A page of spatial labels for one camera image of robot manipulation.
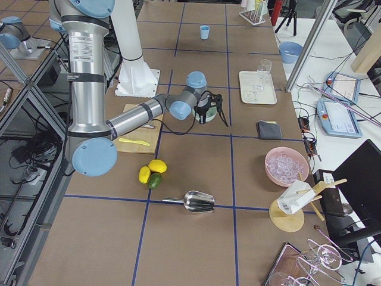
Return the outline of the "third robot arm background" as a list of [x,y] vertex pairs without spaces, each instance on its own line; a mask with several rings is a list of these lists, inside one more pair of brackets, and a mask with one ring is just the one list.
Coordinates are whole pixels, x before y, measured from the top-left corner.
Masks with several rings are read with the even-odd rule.
[[51,41],[35,39],[16,16],[1,19],[1,44],[17,60],[37,60]]

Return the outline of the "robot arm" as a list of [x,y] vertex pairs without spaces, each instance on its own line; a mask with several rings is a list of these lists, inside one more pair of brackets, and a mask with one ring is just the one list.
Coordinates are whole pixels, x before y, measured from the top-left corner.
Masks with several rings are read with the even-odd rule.
[[[203,73],[193,71],[178,95],[158,94],[160,73],[143,59],[132,1],[50,1],[51,27],[68,36],[73,121],[65,156],[86,176],[101,176],[116,163],[114,141],[169,112],[184,120],[193,114],[205,123],[207,111],[222,113],[222,97],[207,89]],[[113,29],[122,64],[117,95],[145,97],[146,102],[105,118],[104,37]]]

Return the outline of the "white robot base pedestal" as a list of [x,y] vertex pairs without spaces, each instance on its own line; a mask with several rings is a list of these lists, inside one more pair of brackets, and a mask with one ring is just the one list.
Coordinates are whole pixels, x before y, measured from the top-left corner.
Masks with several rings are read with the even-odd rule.
[[111,20],[122,57],[115,94],[117,96],[154,97],[160,71],[150,69],[143,58],[133,2],[115,1]]

